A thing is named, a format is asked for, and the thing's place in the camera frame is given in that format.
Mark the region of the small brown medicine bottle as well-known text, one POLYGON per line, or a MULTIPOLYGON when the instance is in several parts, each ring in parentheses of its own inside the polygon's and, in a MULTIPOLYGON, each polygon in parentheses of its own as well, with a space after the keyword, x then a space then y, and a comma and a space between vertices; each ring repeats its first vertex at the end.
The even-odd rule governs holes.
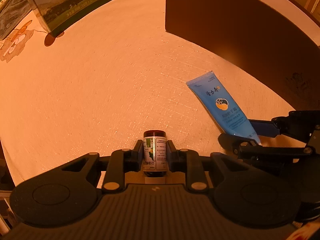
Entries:
POLYGON ((164 131, 148 130, 143 134, 143 172, 147 177, 167 174, 167 136, 164 131))

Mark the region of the blue hand cream tube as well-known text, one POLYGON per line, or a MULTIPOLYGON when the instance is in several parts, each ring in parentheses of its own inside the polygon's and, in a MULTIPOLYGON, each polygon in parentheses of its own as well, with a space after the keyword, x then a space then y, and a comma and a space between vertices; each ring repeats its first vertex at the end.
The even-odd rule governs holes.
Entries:
POLYGON ((260 143, 252 124, 212 71, 186 84, 225 133, 260 143))

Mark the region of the brown storage box white inside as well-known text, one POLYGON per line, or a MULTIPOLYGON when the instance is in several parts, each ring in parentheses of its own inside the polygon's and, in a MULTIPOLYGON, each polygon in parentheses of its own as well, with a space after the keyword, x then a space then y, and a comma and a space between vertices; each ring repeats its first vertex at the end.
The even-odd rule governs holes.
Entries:
POLYGON ((294 109, 319 109, 319 46, 259 0, 166 0, 166 31, 240 67, 294 109))

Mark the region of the grey blue folded cloth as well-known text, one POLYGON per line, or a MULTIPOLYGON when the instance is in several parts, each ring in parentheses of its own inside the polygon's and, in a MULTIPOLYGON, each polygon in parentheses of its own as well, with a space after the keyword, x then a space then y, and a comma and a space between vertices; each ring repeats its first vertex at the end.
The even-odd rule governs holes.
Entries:
POLYGON ((1 0, 1 41, 15 29, 30 11, 31 6, 27 0, 1 0))

